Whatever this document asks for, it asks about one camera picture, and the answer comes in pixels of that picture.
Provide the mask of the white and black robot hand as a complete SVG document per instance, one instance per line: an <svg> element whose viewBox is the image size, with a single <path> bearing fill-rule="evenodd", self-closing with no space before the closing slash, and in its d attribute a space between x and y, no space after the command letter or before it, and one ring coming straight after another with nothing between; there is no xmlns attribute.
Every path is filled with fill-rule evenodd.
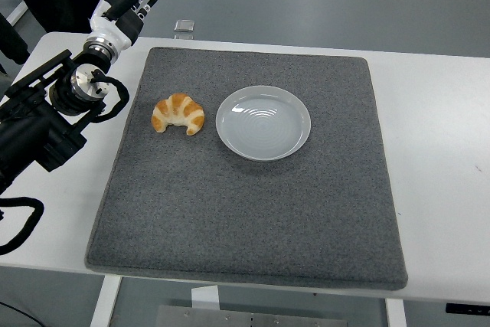
<svg viewBox="0 0 490 327"><path fill-rule="evenodd" d="M100 0L90 18L92 41L104 41L113 57L134 45L158 0Z"/></svg>

